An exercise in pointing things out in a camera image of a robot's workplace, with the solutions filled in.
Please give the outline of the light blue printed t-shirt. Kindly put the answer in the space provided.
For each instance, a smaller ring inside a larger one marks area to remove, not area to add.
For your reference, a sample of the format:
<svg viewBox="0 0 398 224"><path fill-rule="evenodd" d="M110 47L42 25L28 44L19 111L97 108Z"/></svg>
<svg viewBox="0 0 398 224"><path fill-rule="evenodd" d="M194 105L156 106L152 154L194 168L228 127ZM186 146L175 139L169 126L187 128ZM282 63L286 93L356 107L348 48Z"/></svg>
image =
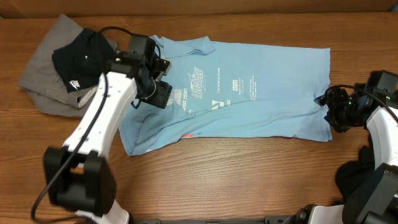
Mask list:
<svg viewBox="0 0 398 224"><path fill-rule="evenodd" d="M182 138L287 137L327 142L327 109L315 103L330 84L330 50L155 37L171 66L164 109L130 108L119 132L140 155Z"/></svg>

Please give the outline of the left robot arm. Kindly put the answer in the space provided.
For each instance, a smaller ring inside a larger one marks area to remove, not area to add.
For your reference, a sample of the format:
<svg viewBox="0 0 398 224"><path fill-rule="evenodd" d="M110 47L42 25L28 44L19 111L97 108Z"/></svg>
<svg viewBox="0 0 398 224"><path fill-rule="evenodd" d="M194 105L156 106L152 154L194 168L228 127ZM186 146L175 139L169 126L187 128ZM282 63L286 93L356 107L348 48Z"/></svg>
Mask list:
<svg viewBox="0 0 398 224"><path fill-rule="evenodd" d="M44 153L46 186L36 199L74 212L88 223L133 223L132 215L116 200L116 180L108 156L116 130L134 100L164 109L172 87L161 80L170 60L148 36L131 34L129 48L106 62L97 92L78 127L60 149Z"/></svg>

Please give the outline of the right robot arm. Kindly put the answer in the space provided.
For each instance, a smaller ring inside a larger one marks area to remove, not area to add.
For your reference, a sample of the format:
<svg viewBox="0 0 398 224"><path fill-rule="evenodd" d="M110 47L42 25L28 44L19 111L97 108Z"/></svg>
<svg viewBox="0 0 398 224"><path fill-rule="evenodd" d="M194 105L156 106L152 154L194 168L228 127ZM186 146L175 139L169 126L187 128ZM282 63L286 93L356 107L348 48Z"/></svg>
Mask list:
<svg viewBox="0 0 398 224"><path fill-rule="evenodd" d="M348 88L331 86L315 102L328 107L325 119L336 132L363 127L369 144L336 172L342 201L308 204L285 223L397 223L397 75L373 71L352 94Z"/></svg>

